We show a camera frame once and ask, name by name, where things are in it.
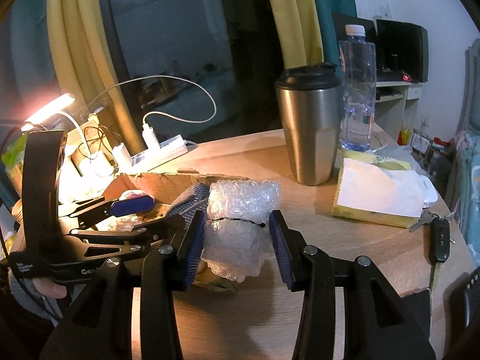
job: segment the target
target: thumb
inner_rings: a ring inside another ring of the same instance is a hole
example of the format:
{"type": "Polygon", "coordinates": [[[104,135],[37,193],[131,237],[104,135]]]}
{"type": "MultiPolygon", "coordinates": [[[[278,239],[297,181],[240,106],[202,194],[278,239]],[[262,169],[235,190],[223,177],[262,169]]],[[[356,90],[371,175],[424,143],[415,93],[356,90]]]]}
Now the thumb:
{"type": "Polygon", "coordinates": [[[55,284],[52,279],[47,277],[35,278],[33,284],[40,294],[50,298],[61,299],[67,296],[66,287],[55,284]]]}

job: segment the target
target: white paper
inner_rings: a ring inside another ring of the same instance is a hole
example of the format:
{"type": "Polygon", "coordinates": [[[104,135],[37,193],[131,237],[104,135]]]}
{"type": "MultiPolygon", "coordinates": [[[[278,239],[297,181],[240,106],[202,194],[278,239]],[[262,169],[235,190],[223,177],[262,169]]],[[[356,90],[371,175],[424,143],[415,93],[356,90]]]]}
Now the white paper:
{"type": "Polygon", "coordinates": [[[413,170],[387,170],[344,159],[337,204],[357,210],[419,218],[424,196],[413,170]]]}

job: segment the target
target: silver screw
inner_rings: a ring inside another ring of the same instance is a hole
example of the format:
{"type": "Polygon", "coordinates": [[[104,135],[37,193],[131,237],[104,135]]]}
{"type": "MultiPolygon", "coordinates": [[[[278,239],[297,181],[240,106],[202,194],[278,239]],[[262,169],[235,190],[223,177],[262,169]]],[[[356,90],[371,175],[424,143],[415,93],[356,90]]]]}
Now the silver screw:
{"type": "Polygon", "coordinates": [[[369,266],[371,264],[371,259],[369,259],[367,256],[360,256],[358,258],[358,263],[361,266],[369,266]]]}
{"type": "Polygon", "coordinates": [[[115,268],[118,264],[120,264],[120,259],[118,257],[110,257],[106,261],[106,265],[110,268],[115,268]]]}
{"type": "Polygon", "coordinates": [[[303,248],[303,252],[305,254],[308,254],[310,256],[313,256],[314,254],[317,254],[318,253],[318,249],[313,246],[313,245],[307,245],[303,248]]]}
{"type": "Polygon", "coordinates": [[[162,245],[158,251],[162,254],[170,254],[173,252],[173,246],[171,245],[162,245]]]}

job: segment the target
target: wooden table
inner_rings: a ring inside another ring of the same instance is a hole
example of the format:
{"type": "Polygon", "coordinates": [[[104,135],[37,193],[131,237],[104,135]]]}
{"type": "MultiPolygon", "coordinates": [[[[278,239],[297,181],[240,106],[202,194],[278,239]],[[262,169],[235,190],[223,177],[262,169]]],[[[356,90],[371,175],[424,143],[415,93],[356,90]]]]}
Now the wooden table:
{"type": "MultiPolygon", "coordinates": [[[[374,128],[372,142],[374,147],[379,143],[393,143],[378,126],[374,128]]],[[[402,228],[330,215],[341,160],[338,155],[334,176],[327,183],[317,187],[299,185],[290,170],[283,131],[276,130],[200,144],[154,171],[171,172],[188,167],[200,173],[279,180],[285,221],[290,228],[300,231],[307,243],[332,257],[346,260],[369,256],[400,295],[428,287],[431,266],[427,230],[410,233],[402,228]]],[[[432,209],[438,214],[449,212],[441,198],[432,209]]],[[[450,293],[458,281],[473,270],[469,251],[454,222],[451,235],[457,244],[451,245],[450,258],[440,271],[433,294],[430,342],[438,358],[448,349],[450,293]]],[[[239,287],[236,294],[214,293],[197,287],[187,293],[175,293],[178,333],[186,360],[292,358],[303,292],[287,290],[274,256],[265,262],[259,277],[248,277],[239,287]]],[[[132,327],[134,359],[140,359],[139,295],[140,289],[136,289],[132,327]]],[[[340,288],[336,295],[334,358],[342,359],[344,307],[340,288]]]]}

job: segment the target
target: plastic water bottle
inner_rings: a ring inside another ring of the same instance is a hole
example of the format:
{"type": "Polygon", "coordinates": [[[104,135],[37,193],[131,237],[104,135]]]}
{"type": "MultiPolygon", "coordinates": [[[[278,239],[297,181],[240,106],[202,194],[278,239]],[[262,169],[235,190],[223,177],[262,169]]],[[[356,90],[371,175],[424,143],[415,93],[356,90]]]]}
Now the plastic water bottle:
{"type": "Polygon", "coordinates": [[[375,45],[365,41],[365,28],[346,25],[348,40],[338,42],[345,117],[341,145],[364,152],[370,149],[374,124],[377,68],[375,45]]]}

